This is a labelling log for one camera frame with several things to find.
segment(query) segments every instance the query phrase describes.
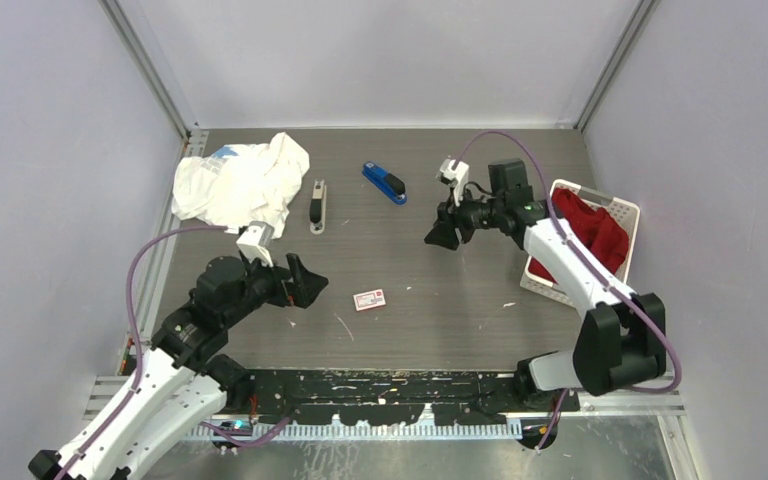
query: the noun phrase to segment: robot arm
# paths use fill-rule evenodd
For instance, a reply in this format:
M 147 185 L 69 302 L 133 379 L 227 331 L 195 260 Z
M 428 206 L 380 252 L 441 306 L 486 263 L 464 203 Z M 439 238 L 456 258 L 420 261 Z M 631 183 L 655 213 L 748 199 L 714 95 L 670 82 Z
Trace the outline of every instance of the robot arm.
M 308 271 L 295 254 L 287 254 L 289 269 L 276 266 L 267 249 L 268 224 L 253 222 L 239 233 L 241 257 L 211 260 L 190 299 L 152 337 L 140 387 L 132 390 L 134 372 L 80 434 L 57 452 L 40 451 L 29 464 L 35 478 L 142 478 L 200 421 L 226 405 L 248 402 L 254 389 L 249 372 L 216 355 L 228 343 L 228 330 L 266 303 L 307 308 L 328 279 Z M 99 431 L 92 446 L 70 462 Z
M 425 243 L 456 250 L 477 229 L 499 229 L 552 274 L 582 319 L 575 348 L 523 360 L 515 385 L 523 396 L 562 388 L 584 388 L 602 395 L 666 371 L 666 351 L 654 334 L 614 293 L 629 297 L 663 332 L 664 305 L 654 294 L 638 295 L 620 282 L 585 248 L 560 219 L 558 232 L 546 209 L 535 202 L 522 160 L 489 165 L 490 198 L 474 199 L 466 189 L 469 167 L 446 160 L 437 178 L 450 187 L 450 196 L 437 207 L 437 220 Z M 573 242 L 589 260 L 586 266 L 571 250 Z M 603 286 L 597 277 L 608 279 Z M 622 328 L 628 329 L 623 334 Z

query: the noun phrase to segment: red cloth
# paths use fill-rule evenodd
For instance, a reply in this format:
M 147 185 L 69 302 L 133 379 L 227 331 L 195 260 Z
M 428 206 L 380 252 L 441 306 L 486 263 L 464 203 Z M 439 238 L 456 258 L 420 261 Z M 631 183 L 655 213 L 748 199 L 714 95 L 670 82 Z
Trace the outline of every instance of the red cloth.
M 573 233 L 597 260 L 611 273 L 617 273 L 628 256 L 628 233 L 620 227 L 607 210 L 593 210 L 571 190 L 556 188 L 552 192 L 555 208 L 570 223 Z M 551 282 L 555 279 L 536 259 L 531 261 L 528 272 Z

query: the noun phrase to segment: wall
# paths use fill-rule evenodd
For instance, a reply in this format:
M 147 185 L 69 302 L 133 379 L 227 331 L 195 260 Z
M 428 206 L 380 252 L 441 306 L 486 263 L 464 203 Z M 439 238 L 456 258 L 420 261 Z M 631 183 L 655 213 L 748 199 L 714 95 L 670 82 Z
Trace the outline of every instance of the wall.
M 0 0 L 0 479 L 112 372 L 179 148 L 97 2 Z
M 572 125 L 636 4 L 125 2 L 205 128 Z
M 586 133 L 713 478 L 768 478 L 768 2 L 661 2 Z

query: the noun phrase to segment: plastic basket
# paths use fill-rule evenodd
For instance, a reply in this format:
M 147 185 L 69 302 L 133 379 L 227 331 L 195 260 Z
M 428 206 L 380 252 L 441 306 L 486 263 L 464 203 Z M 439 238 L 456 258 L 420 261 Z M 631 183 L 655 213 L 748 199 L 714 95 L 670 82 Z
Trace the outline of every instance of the plastic basket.
M 628 233 L 628 256 L 615 274 L 620 281 L 625 283 L 628 278 L 628 267 L 631 265 L 631 255 L 634 253 L 634 241 L 637 238 L 637 223 L 640 221 L 640 207 L 631 202 L 611 197 L 604 193 L 597 192 L 596 190 L 560 179 L 555 180 L 555 182 L 552 183 L 552 190 L 549 194 L 549 198 L 552 197 L 551 193 L 554 192 L 556 188 L 572 190 L 584 201 L 584 203 L 590 205 L 594 210 L 599 207 L 604 207 L 611 217 L 617 221 L 620 227 Z M 569 297 L 564 294 L 559 285 L 528 272 L 528 267 L 531 266 L 533 260 L 534 258 L 529 255 L 528 260 L 525 262 L 525 271 L 522 273 L 522 280 L 519 283 L 520 286 L 572 307 L 572 302 L 570 302 Z

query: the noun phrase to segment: red and white box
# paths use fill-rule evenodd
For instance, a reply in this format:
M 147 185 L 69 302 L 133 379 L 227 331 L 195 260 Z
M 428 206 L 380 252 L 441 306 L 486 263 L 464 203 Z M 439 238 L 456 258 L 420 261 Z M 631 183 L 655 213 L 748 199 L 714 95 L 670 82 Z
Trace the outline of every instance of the red and white box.
M 354 295 L 355 310 L 369 310 L 370 308 L 383 307 L 387 304 L 384 300 L 384 290 L 380 288 L 369 292 L 357 293 Z

